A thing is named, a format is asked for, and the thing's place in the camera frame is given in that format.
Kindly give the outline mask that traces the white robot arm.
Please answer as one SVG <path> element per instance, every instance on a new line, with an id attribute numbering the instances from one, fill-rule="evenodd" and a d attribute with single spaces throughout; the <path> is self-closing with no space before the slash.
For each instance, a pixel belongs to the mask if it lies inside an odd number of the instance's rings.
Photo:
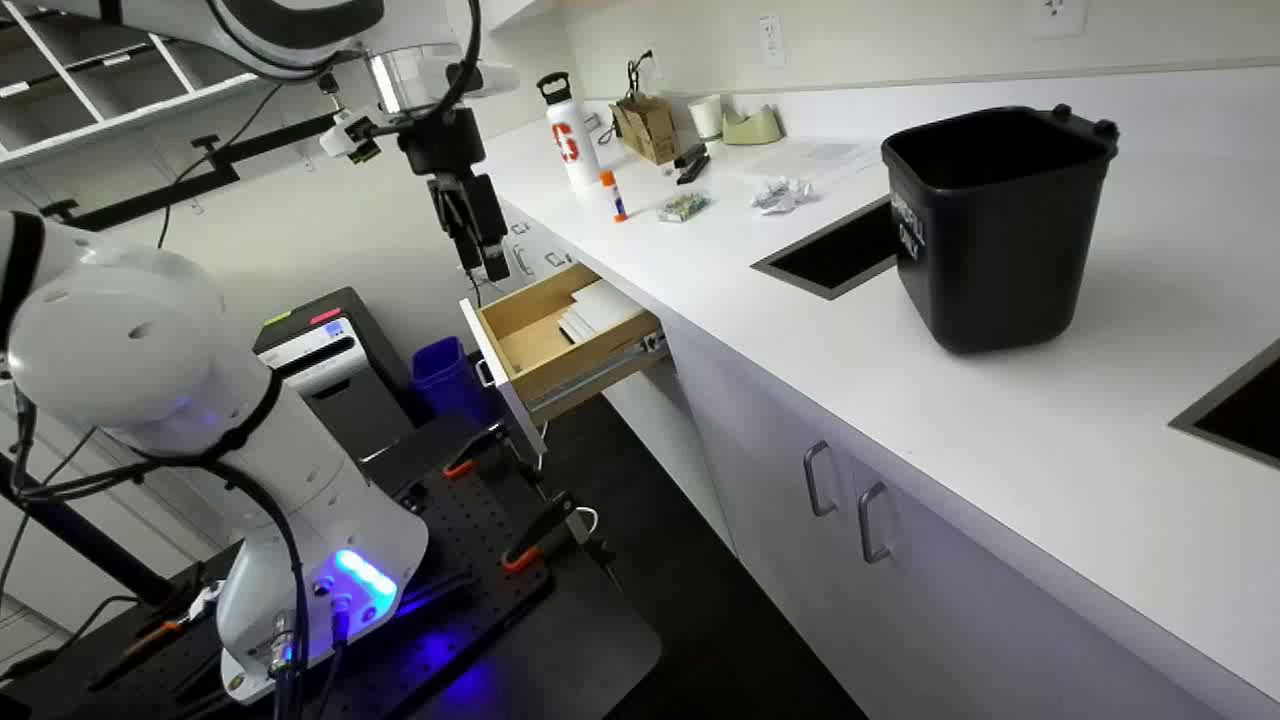
<path id="1" fill-rule="evenodd" d="M 501 212 L 481 173 L 470 95 L 512 75 L 447 38 L 445 0 L 48 0 L 59 14 L 205 46 L 272 81 L 344 59 L 372 72 L 384 121 L 434 191 L 457 195 L 447 231 L 498 278 Z M 430 555 L 430 523 L 376 490 L 224 317 L 192 261 L 95 240 L 11 212 L 3 222 L 3 368 L 18 432 L 46 415 L 133 447 L 130 478 L 192 469 L 246 491 L 252 529 L 208 610 L 222 682 L 240 706 L 306 708 L 306 672 L 388 625 Z"/>

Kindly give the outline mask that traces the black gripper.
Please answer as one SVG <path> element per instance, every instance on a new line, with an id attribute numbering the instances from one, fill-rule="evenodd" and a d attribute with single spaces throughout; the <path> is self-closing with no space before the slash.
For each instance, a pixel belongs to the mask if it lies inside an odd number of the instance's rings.
<path id="1" fill-rule="evenodd" d="M 470 108 L 445 117 L 419 117 L 401 136 L 395 147 L 409 158 L 409 167 L 430 179 L 430 195 L 440 230 L 453 237 L 463 269 L 489 282 L 508 282 L 504 237 L 492 179 L 481 173 L 484 142 Z"/>

